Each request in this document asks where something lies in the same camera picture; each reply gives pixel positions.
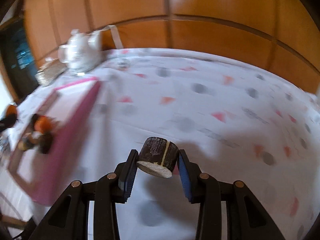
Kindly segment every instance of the teapot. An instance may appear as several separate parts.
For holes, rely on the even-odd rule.
[[[90,36],[72,30],[68,43],[59,46],[58,58],[74,74],[87,72],[101,63],[101,35],[94,31]]]

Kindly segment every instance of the table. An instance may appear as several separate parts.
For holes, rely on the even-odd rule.
[[[121,70],[114,69],[122,62]],[[312,95],[263,69],[206,53],[122,49],[86,76],[103,86],[85,137],[65,178],[98,180],[124,162],[145,139],[163,137],[185,149],[219,181],[242,180],[287,240],[302,239],[320,212],[320,115]],[[64,74],[19,106],[22,121]],[[16,143],[19,128],[10,131]],[[20,172],[32,172],[26,153]],[[40,220],[48,207],[33,203]],[[180,178],[138,170],[128,202],[117,204],[121,239],[194,239],[199,206],[184,197]],[[92,205],[89,237],[92,237]]]

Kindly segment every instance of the teapot spout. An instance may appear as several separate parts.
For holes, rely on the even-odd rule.
[[[88,39],[88,45],[90,48],[101,51],[101,33],[100,31],[94,31]]]

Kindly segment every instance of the white wall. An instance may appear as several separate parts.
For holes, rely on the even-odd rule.
[[[13,99],[4,83],[4,80],[0,74],[0,115],[8,106],[9,103],[13,102]]]

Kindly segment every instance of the yellow stripe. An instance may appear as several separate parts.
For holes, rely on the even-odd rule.
[[[165,159],[165,156],[167,155],[167,150],[168,150],[169,144],[170,144],[170,142],[169,142],[168,140],[166,140],[166,141],[167,141],[167,146],[165,147],[165,151],[164,151],[164,154],[163,154],[163,156],[162,156],[161,166],[163,166],[164,159]]]

